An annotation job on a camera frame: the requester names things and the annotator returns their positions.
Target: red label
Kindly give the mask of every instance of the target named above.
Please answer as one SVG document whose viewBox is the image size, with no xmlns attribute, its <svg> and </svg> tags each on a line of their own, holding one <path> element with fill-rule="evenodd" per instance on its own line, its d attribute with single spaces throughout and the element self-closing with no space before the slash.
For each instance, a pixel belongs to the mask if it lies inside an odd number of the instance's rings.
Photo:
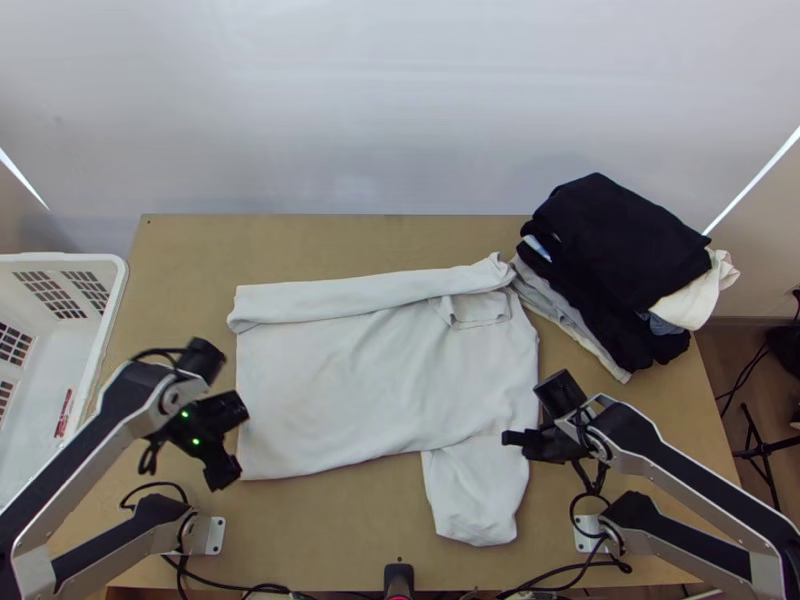
<svg viewBox="0 0 800 600">
<path fill-rule="evenodd" d="M 72 390 L 67 390 L 67 397 L 64 398 L 64 405 L 61 407 L 61 415 L 58 417 L 58 425 L 56 425 L 56 432 L 53 435 L 55 438 L 63 438 L 64 433 L 67 431 L 67 421 L 69 421 L 69 414 L 72 412 Z"/>
</svg>

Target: black stand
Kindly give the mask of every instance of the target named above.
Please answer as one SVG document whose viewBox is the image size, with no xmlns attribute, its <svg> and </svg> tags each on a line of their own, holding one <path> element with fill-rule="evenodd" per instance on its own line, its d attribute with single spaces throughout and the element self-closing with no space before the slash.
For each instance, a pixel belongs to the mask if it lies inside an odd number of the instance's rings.
<svg viewBox="0 0 800 600">
<path fill-rule="evenodd" d="M 750 464 L 753 465 L 753 468 L 756 470 L 756 472 L 761 475 L 761 478 L 769 486 L 769 492 L 772 495 L 772 505 L 775 507 L 775 510 L 780 511 L 781 503 L 778 500 L 778 491 L 775 489 L 775 478 L 773 477 L 772 469 L 769 466 L 769 456 L 778 450 L 784 450 L 785 448 L 791 448 L 792 446 L 800 445 L 800 435 L 786 438 L 779 442 L 765 444 L 764 440 L 761 439 L 761 435 L 758 433 L 758 427 L 756 427 L 755 421 L 753 421 L 753 417 L 750 415 L 750 411 L 747 409 L 747 405 L 742 403 L 741 407 L 742 412 L 744 412 L 744 417 L 747 419 L 747 441 L 744 444 L 744 450 L 734 452 L 733 457 L 743 458 L 747 461 L 750 461 Z M 763 468 L 756 463 L 757 458 L 761 458 Z"/>
</svg>

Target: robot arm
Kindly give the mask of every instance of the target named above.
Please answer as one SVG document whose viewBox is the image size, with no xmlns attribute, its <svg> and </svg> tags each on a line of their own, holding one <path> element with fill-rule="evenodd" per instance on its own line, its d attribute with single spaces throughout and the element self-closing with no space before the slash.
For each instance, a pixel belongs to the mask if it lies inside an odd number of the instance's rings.
<svg viewBox="0 0 800 600">
<path fill-rule="evenodd" d="M 735 598 L 800 598 L 800 533 L 782 514 L 663 440 L 655 424 L 624 402 L 587 399 L 568 371 L 536 393 L 554 427 L 506 432 L 531 460 L 592 456 L 642 475 L 731 536 L 731 543 L 662 515 L 653 501 L 626 492 L 598 516 L 612 555 L 652 554 Z"/>
<path fill-rule="evenodd" d="M 130 444 L 150 440 L 150 468 L 166 441 L 205 463 L 212 490 L 238 479 L 224 434 L 248 418 L 235 392 L 197 401 L 225 362 L 195 338 L 183 349 L 157 351 L 172 367 L 121 366 L 99 396 L 99 409 L 0 513 L 0 595 L 9 600 L 78 599 L 150 554 L 217 554 L 224 519 L 160 494 L 143 498 L 126 522 L 52 559 L 47 541 Z M 171 354 L 179 354 L 175 361 Z"/>
</svg>

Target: folded clothing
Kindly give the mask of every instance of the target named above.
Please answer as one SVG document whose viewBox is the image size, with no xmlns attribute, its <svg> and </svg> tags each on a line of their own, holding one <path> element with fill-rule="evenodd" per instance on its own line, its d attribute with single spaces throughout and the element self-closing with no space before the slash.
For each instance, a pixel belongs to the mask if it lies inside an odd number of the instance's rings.
<svg viewBox="0 0 800 600">
<path fill-rule="evenodd" d="M 307 475 L 422 451 L 440 535 L 516 537 L 529 466 L 500 444 L 534 427 L 536 331 L 515 273 L 474 265 L 335 281 L 240 286 L 237 390 L 245 479 Z"/>
<path fill-rule="evenodd" d="M 720 291 L 729 288 L 741 274 L 725 250 L 706 248 L 711 270 L 677 292 L 659 299 L 650 312 L 678 327 L 697 331 L 708 321 L 717 305 Z"/>
<path fill-rule="evenodd" d="M 711 268 L 711 241 L 665 208 L 593 173 L 555 188 L 522 227 L 562 271 L 645 313 Z"/>
<path fill-rule="evenodd" d="M 667 364 L 689 347 L 687 331 L 677 335 L 653 335 L 649 323 L 635 312 L 614 303 L 599 287 L 587 289 L 584 282 L 565 276 L 528 244 L 520 243 L 517 253 L 580 313 L 589 331 L 619 368 L 633 373 L 649 368 L 654 360 Z"/>
<path fill-rule="evenodd" d="M 687 331 L 655 335 L 639 316 L 711 268 L 710 240 L 667 210 L 595 173 L 553 190 L 520 234 L 519 257 L 580 313 L 618 368 L 666 364 L 689 347 Z"/>
<path fill-rule="evenodd" d="M 558 325 L 584 349 L 594 354 L 617 381 L 628 383 L 631 374 L 614 362 L 614 358 L 586 325 L 581 313 L 525 264 L 519 255 L 511 259 L 511 265 L 517 272 L 517 278 L 511 282 L 511 286 L 519 294 L 522 305 Z"/>
</svg>

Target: gray cloth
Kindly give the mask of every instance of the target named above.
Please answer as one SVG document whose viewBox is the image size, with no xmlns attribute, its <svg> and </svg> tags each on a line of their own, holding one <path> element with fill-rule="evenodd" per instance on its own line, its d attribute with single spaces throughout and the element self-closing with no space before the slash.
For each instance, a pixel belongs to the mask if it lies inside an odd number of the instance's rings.
<svg viewBox="0 0 800 600">
<path fill-rule="evenodd" d="M 547 280 L 539 277 L 519 256 L 511 259 L 511 265 L 518 275 L 511 282 L 511 287 L 519 295 L 522 305 L 558 325 L 564 333 L 594 354 L 600 364 L 616 380 L 620 383 L 628 383 L 631 374 L 614 362 L 608 351 L 589 330 L 581 313 L 567 302 L 566 298 L 551 288 Z"/>
</svg>

